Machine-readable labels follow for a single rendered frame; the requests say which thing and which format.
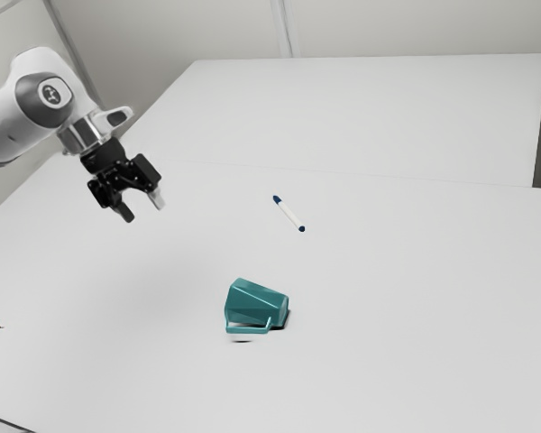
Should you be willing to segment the teal faceted mug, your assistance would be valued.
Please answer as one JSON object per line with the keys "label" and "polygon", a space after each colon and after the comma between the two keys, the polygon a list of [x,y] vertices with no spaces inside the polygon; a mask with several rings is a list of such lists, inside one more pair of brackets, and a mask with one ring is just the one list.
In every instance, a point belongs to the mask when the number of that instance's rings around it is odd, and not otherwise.
{"label": "teal faceted mug", "polygon": [[229,287],[224,314],[227,334],[268,334],[273,329],[285,327],[289,317],[289,297],[238,278]]}

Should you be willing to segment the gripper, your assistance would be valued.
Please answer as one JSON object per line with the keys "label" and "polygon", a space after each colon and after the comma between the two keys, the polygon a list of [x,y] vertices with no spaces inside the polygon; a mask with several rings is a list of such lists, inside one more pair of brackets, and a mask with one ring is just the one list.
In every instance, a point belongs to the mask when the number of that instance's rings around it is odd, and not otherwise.
{"label": "gripper", "polygon": [[122,193],[127,189],[145,193],[157,210],[166,206],[159,187],[159,172],[141,153],[128,159],[118,139],[111,138],[84,152],[80,162],[93,175],[87,186],[98,205],[116,210],[126,223],[134,220],[133,212],[122,198]]}

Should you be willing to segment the white pen with blue ends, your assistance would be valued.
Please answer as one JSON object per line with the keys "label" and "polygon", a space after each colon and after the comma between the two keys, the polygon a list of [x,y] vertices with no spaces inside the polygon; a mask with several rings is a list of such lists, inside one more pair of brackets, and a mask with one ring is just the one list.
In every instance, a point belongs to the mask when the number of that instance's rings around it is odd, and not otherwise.
{"label": "white pen with blue ends", "polygon": [[306,231],[306,227],[301,222],[301,220],[294,214],[294,212],[288,207],[288,205],[282,200],[282,198],[277,195],[273,195],[272,199],[274,203],[284,213],[286,218],[297,228],[297,230],[301,233],[304,233]]}

